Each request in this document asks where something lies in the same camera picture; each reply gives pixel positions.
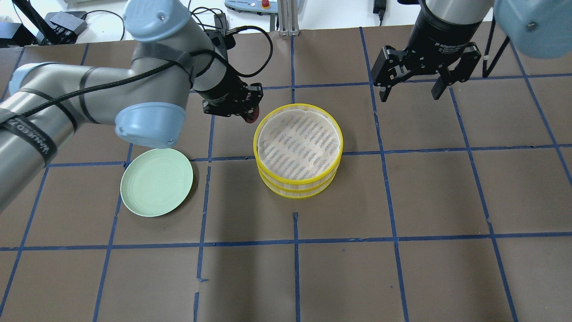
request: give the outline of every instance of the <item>white floor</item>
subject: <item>white floor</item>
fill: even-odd
[[[180,0],[185,6],[188,0]],[[226,12],[231,28],[243,25],[255,25],[269,30],[270,18],[251,13],[237,13],[224,6],[224,0],[191,0],[191,9],[205,6],[220,8]],[[68,5],[63,0],[31,0],[32,5],[41,16],[54,11],[91,11],[97,9],[110,10],[121,15],[126,0],[90,0]],[[302,0],[299,8],[300,29],[335,29],[378,26],[379,18],[372,13],[374,0]],[[417,5],[401,5],[397,0],[388,0],[387,12],[383,25],[412,25],[419,13]],[[0,15],[7,15],[14,21],[19,21],[14,12],[11,0],[0,0]],[[22,14],[24,25],[33,33],[37,32],[34,25]],[[490,20],[491,12],[485,20]],[[200,19],[205,24],[213,24],[212,14],[202,14]],[[88,29],[79,38],[82,42],[115,41],[121,37],[121,21],[108,13],[94,13],[88,16]],[[125,39],[133,39],[129,33]]]

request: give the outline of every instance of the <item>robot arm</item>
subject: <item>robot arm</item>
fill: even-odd
[[[494,6],[498,25],[524,54],[556,58],[572,50],[571,0],[419,0],[421,11],[404,50],[384,46],[371,73],[380,97],[416,75],[439,74],[431,93],[439,99],[447,86],[465,82],[481,53],[470,42]],[[453,70],[449,66],[458,61]]]
[[[191,88],[206,113],[256,120],[262,85],[240,80],[178,0],[130,0],[124,19],[139,42],[130,69],[43,63],[14,73],[12,96],[0,105],[0,211],[84,123],[115,124],[131,143],[172,147]]]

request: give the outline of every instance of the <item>yellow and white basket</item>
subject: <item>yellow and white basket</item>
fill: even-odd
[[[326,189],[336,175],[343,148],[337,122],[309,104],[272,111],[258,125],[253,142],[263,182],[291,199],[309,198]]]

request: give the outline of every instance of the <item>plate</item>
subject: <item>plate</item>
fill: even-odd
[[[121,199],[134,214],[156,217],[173,211],[190,192],[193,168],[184,154],[154,149],[138,156],[121,178]]]

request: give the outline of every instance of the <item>yellow rim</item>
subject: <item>yellow rim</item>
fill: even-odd
[[[274,190],[271,186],[268,185],[268,181],[267,181],[265,178],[263,178],[262,176],[261,176],[261,178],[262,178],[262,182],[264,182],[264,184],[265,184],[270,190],[272,190],[273,193],[275,193],[275,194],[277,194],[277,195],[279,195],[279,196],[281,196],[281,197],[288,198],[288,199],[307,199],[307,198],[310,198],[310,197],[314,197],[315,195],[317,195],[317,194],[323,192],[324,190],[326,190],[326,188],[329,187],[330,184],[333,182],[333,177],[331,177],[330,180],[326,181],[327,184],[326,184],[321,190],[317,191],[316,193],[313,193],[313,194],[307,195],[307,196],[303,196],[303,197],[292,197],[292,196],[289,196],[289,195],[283,195],[283,194],[280,193],[279,191]]]
[[[294,193],[294,194],[296,194],[296,193],[302,194],[302,193],[307,193],[307,192],[312,191],[312,190],[319,189],[321,186],[325,185],[325,184],[331,179],[331,178],[328,178],[328,180],[326,180],[326,181],[324,181],[324,182],[320,183],[319,185],[317,185],[317,186],[315,186],[315,187],[312,187],[312,188],[295,190],[295,189],[284,188],[284,187],[280,187],[280,186],[276,185],[275,183],[273,183],[272,181],[270,181],[270,180],[266,177],[266,175],[264,174],[264,172],[262,172],[262,171],[260,171],[260,170],[258,170],[258,173],[260,174],[261,177],[263,176],[264,179],[265,179],[266,181],[268,181],[269,184],[272,185],[272,187],[274,187],[274,188],[276,188],[276,189],[278,189],[278,190],[284,190],[284,191],[286,191],[286,192]]]
[[[337,130],[337,134],[340,136],[340,152],[338,153],[336,160],[324,171],[322,172],[320,175],[315,176],[314,178],[309,178],[309,179],[302,179],[302,180],[292,180],[292,179],[286,179],[286,178],[282,178],[281,176],[278,176],[274,173],[272,173],[270,170],[268,170],[262,163],[262,161],[260,161],[260,156],[258,155],[258,148],[257,148],[257,143],[258,143],[258,137],[260,135],[260,131],[262,130],[262,127],[264,126],[264,124],[268,121],[268,119],[272,116],[274,116],[275,114],[280,113],[281,111],[292,107],[292,106],[305,106],[305,107],[310,107],[311,109],[317,109],[318,111],[320,111],[321,113],[325,114],[330,121],[332,121],[332,123],[334,124],[334,127]],[[310,104],[304,104],[304,103],[296,103],[296,104],[288,104],[282,107],[279,107],[277,109],[275,109],[274,111],[270,112],[268,115],[266,115],[262,121],[260,122],[260,124],[258,125],[258,127],[256,128],[256,132],[254,134],[254,140],[252,142],[252,149],[254,150],[254,156],[256,159],[256,164],[258,165],[259,169],[262,169],[262,171],[264,171],[265,174],[268,174],[268,176],[270,176],[272,179],[279,181],[281,183],[285,183],[285,184],[309,184],[312,182],[316,182],[320,179],[323,179],[325,176],[327,176],[339,163],[341,160],[341,154],[344,150],[344,138],[341,134],[341,128],[340,126],[337,124],[336,120],[326,111],[324,111],[323,109],[314,106],[314,105],[310,105]]]

